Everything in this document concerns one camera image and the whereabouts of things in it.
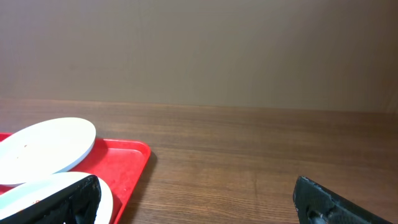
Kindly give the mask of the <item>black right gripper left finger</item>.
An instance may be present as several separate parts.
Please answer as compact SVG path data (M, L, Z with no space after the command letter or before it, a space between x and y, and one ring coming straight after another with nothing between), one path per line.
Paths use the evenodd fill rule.
M101 179L52 174L1 195L1 223L101 223Z

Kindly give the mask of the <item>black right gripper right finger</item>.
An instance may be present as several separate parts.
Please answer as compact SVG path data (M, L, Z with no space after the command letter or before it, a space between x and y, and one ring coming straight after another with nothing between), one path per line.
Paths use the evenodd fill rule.
M296 180L293 202L300 224L391 224L304 176Z

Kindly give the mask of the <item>white plate top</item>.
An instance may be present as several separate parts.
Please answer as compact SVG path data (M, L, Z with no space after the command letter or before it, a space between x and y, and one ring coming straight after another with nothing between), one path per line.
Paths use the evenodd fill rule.
M15 187L77 166L95 144L96 128L83 118L33 124L1 141L1 185Z

